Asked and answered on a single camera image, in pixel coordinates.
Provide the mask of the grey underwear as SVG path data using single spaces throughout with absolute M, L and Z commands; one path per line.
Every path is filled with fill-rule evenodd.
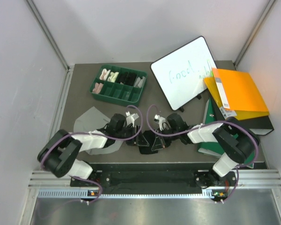
M 104 127 L 110 122 L 110 118 L 101 113 L 94 106 L 88 109 L 84 114 L 76 119 L 74 123 L 74 132 L 88 132 L 94 131 Z M 115 143 L 104 149 L 90 149 L 86 150 L 89 155 L 102 155 L 116 152 L 120 149 L 122 141 L 115 141 Z

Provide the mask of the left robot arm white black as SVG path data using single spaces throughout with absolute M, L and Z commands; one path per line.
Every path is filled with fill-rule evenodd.
M 103 128 L 94 131 L 69 133 L 60 129 L 40 151 L 37 160 L 42 169 L 57 178 L 78 177 L 85 185 L 92 186 L 97 175 L 88 163 L 77 159 L 78 153 L 106 149 L 116 141 L 136 145 L 142 137 L 141 125 L 135 124 L 138 118 L 137 113 L 126 112 L 125 116 L 116 113 Z

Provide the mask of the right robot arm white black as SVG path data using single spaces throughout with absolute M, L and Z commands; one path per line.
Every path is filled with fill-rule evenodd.
M 259 154 L 260 139 L 249 129 L 240 126 L 234 117 L 227 120 L 218 120 L 208 124 L 189 126 L 182 117 L 173 113 L 167 118 L 154 116 L 158 129 L 153 129 L 146 118 L 149 129 L 157 136 L 163 138 L 177 137 L 184 144 L 218 143 L 224 153 L 216 161 L 209 174 L 212 184 L 221 185 L 227 174 L 234 168 L 246 166 L 245 161 L 254 154 L 248 164 L 252 164 Z

